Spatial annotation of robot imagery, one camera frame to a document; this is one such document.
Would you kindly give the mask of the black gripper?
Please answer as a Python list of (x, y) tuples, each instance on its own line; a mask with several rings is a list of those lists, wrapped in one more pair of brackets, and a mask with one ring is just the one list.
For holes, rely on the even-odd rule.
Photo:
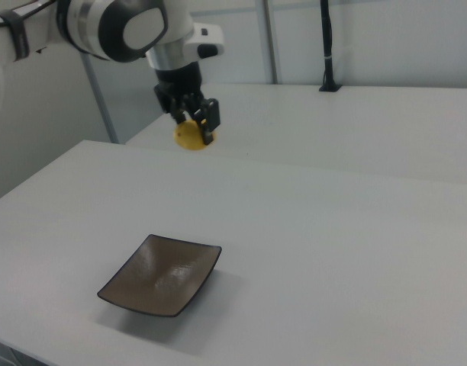
[(202, 76), (198, 63), (189, 63), (179, 69), (156, 70), (158, 84), (154, 91), (160, 107), (177, 124), (187, 120), (185, 111), (180, 107), (185, 104), (186, 111), (193, 115), (198, 125), (203, 144), (214, 141), (213, 132), (220, 126), (220, 108), (217, 99), (206, 99), (201, 92)]

